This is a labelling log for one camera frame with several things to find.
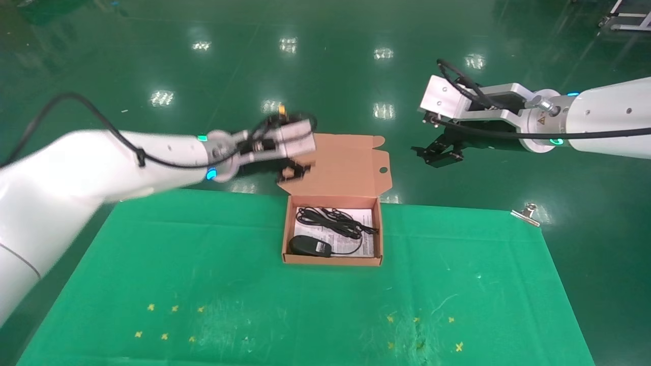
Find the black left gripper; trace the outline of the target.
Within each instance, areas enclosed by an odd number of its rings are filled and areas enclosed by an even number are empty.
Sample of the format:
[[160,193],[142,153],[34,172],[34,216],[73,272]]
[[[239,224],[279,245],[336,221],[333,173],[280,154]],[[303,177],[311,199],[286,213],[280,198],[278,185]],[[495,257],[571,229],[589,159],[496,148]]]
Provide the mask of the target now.
[[239,174],[276,173],[276,183],[293,181],[309,173],[312,164],[300,164],[293,159],[296,149],[288,146],[242,146]]

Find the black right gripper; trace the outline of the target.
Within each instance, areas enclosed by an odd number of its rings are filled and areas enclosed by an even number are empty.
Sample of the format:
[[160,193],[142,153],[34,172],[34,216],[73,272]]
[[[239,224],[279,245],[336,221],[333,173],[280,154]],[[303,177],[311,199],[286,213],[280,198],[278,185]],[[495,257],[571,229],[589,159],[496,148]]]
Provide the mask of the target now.
[[[482,131],[516,132],[514,126],[504,121],[461,121],[457,122],[457,124]],[[430,144],[427,147],[412,146],[410,149],[426,165],[434,168],[442,168],[449,163],[462,162],[464,160],[463,149],[465,148],[525,151],[524,146],[518,139],[482,137],[466,134],[453,128],[444,128],[437,141],[441,144]]]

